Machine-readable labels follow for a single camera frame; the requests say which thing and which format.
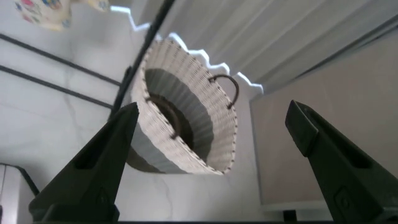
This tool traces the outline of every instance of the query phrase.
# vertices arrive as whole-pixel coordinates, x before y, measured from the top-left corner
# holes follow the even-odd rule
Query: white marble floor
[[[121,80],[142,43],[127,15],[74,6],[70,30],[23,21],[0,2],[0,31]],[[117,87],[0,40],[0,65],[112,104]],[[116,204],[120,220],[278,220],[261,211],[249,97],[236,105],[237,156],[226,176],[155,175],[126,166]],[[24,167],[42,189],[106,122],[109,109],[0,72],[0,162]]]

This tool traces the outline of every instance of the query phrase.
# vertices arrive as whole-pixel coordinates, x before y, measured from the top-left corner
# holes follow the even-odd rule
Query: basket handle
[[[171,107],[169,107],[166,103],[164,103],[162,100],[159,100],[158,98],[155,98],[155,97],[150,96],[150,97],[146,98],[145,100],[146,100],[146,102],[152,101],[156,104],[156,106],[161,106],[161,107],[165,108],[172,115],[173,123],[175,126],[175,132],[173,135],[171,135],[171,138],[175,139],[177,136],[179,136],[181,134],[181,124],[178,121],[178,117],[174,113],[173,109]]]
[[[235,79],[233,79],[231,76],[229,76],[229,75],[223,75],[223,74],[215,75],[215,76],[209,78],[209,82],[214,82],[214,81],[216,81],[216,79],[219,78],[219,77],[228,78],[228,79],[231,80],[231,82],[234,83],[234,85],[235,85],[235,89],[236,89],[236,91],[235,91],[235,97],[234,97],[234,99],[232,100],[232,102],[227,106],[227,109],[231,109],[232,106],[236,103],[236,100],[238,100],[238,96],[239,96],[239,85],[238,85],[237,81],[236,81]]]

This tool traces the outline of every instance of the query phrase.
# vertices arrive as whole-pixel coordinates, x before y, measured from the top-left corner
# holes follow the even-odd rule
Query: woven basket
[[[232,102],[219,77],[235,84]],[[235,157],[238,93],[233,79],[212,75],[178,43],[155,41],[132,86],[140,115],[127,163],[144,172],[226,173]]]

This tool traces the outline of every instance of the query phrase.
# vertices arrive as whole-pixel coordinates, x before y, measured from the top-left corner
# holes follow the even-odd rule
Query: drying rack
[[[100,79],[100,80],[102,80],[104,82],[108,82],[110,84],[118,86],[119,90],[118,90],[118,93],[116,95],[116,98],[114,100],[113,105],[111,105],[109,103],[105,103],[105,102],[103,102],[101,100],[94,99],[94,98],[92,98],[90,96],[86,96],[84,94],[78,93],[76,91],[69,90],[69,89],[64,88],[62,86],[58,86],[58,85],[55,85],[53,83],[41,80],[39,78],[33,77],[31,75],[28,75],[26,73],[19,72],[17,70],[12,69],[12,68],[5,67],[3,65],[0,65],[0,71],[6,72],[6,73],[8,73],[10,75],[14,75],[14,76],[17,76],[19,78],[23,78],[25,80],[28,80],[28,81],[31,81],[31,82],[34,82],[34,83],[37,83],[37,84],[40,84],[40,85],[43,85],[43,86],[46,86],[46,87],[51,88],[53,90],[61,91],[62,93],[66,93],[68,95],[77,97],[79,99],[94,103],[96,105],[100,105],[100,106],[103,106],[105,108],[109,108],[109,109],[111,109],[111,112],[109,114],[109,118],[111,118],[111,117],[113,117],[116,114],[116,112],[119,111],[119,109],[121,107],[121,104],[122,104],[122,101],[123,101],[123,98],[124,98],[124,95],[128,91],[128,88],[129,88],[129,85],[130,85],[130,83],[132,81],[132,78],[134,77],[135,73],[137,72],[138,67],[139,67],[142,59],[144,58],[144,55],[145,55],[147,49],[149,48],[150,44],[152,43],[152,41],[154,40],[156,34],[158,33],[158,31],[159,31],[164,19],[166,18],[166,15],[169,13],[173,3],[174,3],[174,0],[164,0],[163,1],[163,4],[160,7],[160,9],[159,9],[159,11],[158,11],[153,23],[150,25],[150,27],[149,27],[149,29],[147,31],[144,43],[143,43],[143,45],[142,45],[142,47],[141,47],[141,49],[140,49],[140,51],[139,51],[139,53],[137,55],[137,58],[135,59],[133,65],[126,69],[126,72],[124,73],[124,77],[123,77],[122,82],[118,82],[116,80],[113,80],[113,79],[111,79],[109,77],[106,77],[104,75],[99,74],[98,72],[94,72],[94,71],[92,71],[90,69],[87,69],[85,67],[77,65],[77,64],[75,64],[73,62],[70,62],[70,61],[65,60],[63,58],[60,58],[58,56],[55,56],[55,55],[50,54],[48,52],[45,52],[43,50],[40,50],[40,49],[38,49],[36,47],[33,47],[33,46],[31,46],[29,44],[26,44],[26,43],[23,43],[23,42],[21,42],[19,40],[16,40],[16,39],[12,38],[12,37],[9,37],[7,35],[0,34],[0,39],[5,40],[6,42],[18,45],[18,46],[20,46],[22,48],[25,48],[25,49],[30,50],[32,52],[35,52],[35,53],[37,53],[37,54],[39,54],[41,56],[50,58],[50,59],[55,60],[57,62],[60,62],[60,63],[62,63],[64,65],[68,65],[71,68],[74,68],[76,70],[84,72],[87,75],[91,75],[92,77],[98,78],[98,79]]]

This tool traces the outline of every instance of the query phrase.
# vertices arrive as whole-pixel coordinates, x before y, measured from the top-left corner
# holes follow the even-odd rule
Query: floral cloth
[[[109,0],[14,0],[22,18],[47,29],[63,30],[72,23],[70,6],[73,3],[86,3],[91,7],[109,11]]]

